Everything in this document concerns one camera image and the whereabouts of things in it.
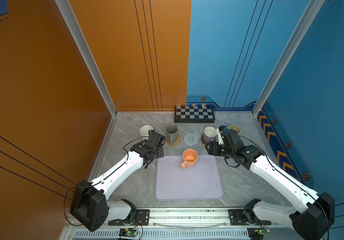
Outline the yellow mug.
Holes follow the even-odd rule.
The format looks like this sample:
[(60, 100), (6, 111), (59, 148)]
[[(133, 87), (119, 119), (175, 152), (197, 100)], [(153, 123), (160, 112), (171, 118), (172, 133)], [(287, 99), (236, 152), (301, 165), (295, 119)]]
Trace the yellow mug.
[(228, 129), (236, 131), (238, 133), (238, 135), (241, 134), (241, 129), (238, 126), (230, 125), (230, 126), (228, 126)]

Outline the white mug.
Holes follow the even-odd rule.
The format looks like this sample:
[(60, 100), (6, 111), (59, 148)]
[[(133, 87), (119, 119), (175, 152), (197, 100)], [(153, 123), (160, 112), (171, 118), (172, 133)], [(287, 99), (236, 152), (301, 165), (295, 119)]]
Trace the white mug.
[(147, 139), (149, 137), (149, 131), (152, 131), (154, 128), (150, 125), (144, 125), (140, 128), (141, 139)]

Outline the lavender mug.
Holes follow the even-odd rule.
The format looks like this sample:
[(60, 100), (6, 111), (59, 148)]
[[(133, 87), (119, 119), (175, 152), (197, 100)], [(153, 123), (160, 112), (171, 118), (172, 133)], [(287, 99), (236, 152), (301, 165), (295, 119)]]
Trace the lavender mug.
[(207, 137), (217, 137), (217, 132), (216, 132), (216, 129), (214, 127), (206, 127), (204, 129), (203, 135), (205, 135)]

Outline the grey mug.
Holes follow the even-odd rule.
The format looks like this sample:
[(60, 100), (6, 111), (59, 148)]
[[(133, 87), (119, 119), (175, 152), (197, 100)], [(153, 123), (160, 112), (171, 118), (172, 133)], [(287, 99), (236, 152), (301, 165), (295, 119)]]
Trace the grey mug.
[(171, 144), (175, 143), (178, 139), (178, 127), (175, 125), (168, 125), (166, 131), (166, 140)]

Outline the yellow rattan round coaster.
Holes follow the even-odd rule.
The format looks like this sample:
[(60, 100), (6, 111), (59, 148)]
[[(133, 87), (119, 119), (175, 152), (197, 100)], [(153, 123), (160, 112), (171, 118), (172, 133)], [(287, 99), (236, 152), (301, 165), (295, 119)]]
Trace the yellow rattan round coaster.
[(178, 139), (177, 139), (177, 141), (176, 141), (175, 143), (171, 144), (171, 143), (168, 142), (167, 140), (166, 140), (166, 143), (167, 143), (168, 145), (170, 145), (170, 146), (176, 146), (176, 145), (178, 145), (178, 144), (180, 143), (180, 141), (181, 141), (181, 137), (178, 135)]

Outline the grey woven round coaster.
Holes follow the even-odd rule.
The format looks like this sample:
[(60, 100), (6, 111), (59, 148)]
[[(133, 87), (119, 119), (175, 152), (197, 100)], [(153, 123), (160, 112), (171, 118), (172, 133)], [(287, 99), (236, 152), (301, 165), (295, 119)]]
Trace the grey woven round coaster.
[(195, 134), (187, 134), (184, 136), (184, 143), (187, 146), (195, 146), (199, 142), (199, 137)]

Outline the orange mug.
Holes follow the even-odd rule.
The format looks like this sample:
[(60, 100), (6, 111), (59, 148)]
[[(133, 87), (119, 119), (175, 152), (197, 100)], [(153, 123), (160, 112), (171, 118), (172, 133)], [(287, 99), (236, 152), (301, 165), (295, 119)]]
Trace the orange mug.
[(193, 149), (187, 149), (183, 152), (183, 162), (181, 168), (193, 168), (198, 159), (198, 153)]

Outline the brown wooden round coaster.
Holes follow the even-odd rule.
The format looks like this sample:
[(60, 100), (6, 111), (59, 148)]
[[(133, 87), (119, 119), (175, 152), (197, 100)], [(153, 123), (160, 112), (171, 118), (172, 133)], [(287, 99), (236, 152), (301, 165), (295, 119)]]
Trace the brown wooden round coaster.
[(207, 145), (209, 142), (215, 142), (217, 140), (217, 137), (207, 137), (205, 135), (201, 136), (201, 142), (204, 145)]

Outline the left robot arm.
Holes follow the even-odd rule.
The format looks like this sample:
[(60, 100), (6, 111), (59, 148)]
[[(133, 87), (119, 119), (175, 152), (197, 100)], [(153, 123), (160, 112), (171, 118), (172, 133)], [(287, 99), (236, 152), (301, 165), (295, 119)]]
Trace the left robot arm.
[(126, 199), (109, 202), (117, 187), (131, 174), (147, 168), (155, 159), (164, 157), (166, 137), (150, 130), (148, 137), (134, 144), (125, 156), (101, 176), (78, 183), (70, 207), (70, 214), (90, 232), (99, 229), (105, 221), (123, 221), (132, 224), (137, 220), (137, 207)]

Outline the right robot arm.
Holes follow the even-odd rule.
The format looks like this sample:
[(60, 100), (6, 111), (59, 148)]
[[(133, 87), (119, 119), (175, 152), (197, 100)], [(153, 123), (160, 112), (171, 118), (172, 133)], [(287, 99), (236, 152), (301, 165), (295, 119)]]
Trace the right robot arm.
[(320, 240), (330, 235), (330, 227), (335, 222), (335, 200), (331, 195), (319, 194), (298, 182), (271, 161), (260, 147), (244, 145), (237, 131), (221, 126), (215, 132), (216, 139), (206, 144), (209, 155), (234, 160), (236, 167), (243, 166), (260, 176), (291, 203), (281, 206), (253, 199), (243, 210), (247, 224), (274, 222), (295, 230), (305, 240)]

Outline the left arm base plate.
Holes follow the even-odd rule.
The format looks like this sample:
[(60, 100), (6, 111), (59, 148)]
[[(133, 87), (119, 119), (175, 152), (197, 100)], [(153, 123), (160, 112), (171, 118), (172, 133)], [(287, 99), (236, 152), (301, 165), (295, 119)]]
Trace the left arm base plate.
[(124, 220), (108, 221), (109, 226), (135, 226), (140, 223), (142, 226), (149, 224), (150, 210), (136, 209), (131, 211), (129, 216)]

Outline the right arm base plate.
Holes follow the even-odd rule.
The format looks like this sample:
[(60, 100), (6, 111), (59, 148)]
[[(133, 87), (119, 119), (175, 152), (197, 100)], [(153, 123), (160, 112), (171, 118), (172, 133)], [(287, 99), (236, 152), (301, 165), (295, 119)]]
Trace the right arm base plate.
[(243, 226), (243, 225), (270, 226), (272, 225), (272, 222), (270, 221), (259, 220), (252, 210), (230, 209), (228, 210), (228, 213), (229, 213), (229, 218), (230, 218), (230, 222), (232, 226)]

